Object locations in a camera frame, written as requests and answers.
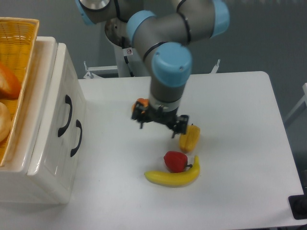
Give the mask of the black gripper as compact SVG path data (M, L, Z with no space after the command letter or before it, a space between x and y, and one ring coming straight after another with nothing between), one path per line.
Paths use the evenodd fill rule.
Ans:
M177 111L178 108L169 112L166 112L162 108L155 110L151 105L149 105L146 108L144 115L141 115L140 112L136 112L131 114L131 118L140 124L140 129L143 128L143 124L146 122L156 122L166 125L167 127L172 127L172 138L174 138L177 134L186 134L189 122L188 115L177 116Z

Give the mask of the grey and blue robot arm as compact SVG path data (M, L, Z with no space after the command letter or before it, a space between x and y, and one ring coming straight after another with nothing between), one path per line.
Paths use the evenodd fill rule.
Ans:
M123 25L117 36L134 48L151 76L149 104L135 104L131 118L139 124L157 122L174 134L185 134L189 116L177 115L191 75L188 44L224 33L230 13L222 0L175 0L175 13L157 17L141 0L78 0L86 24L115 20Z

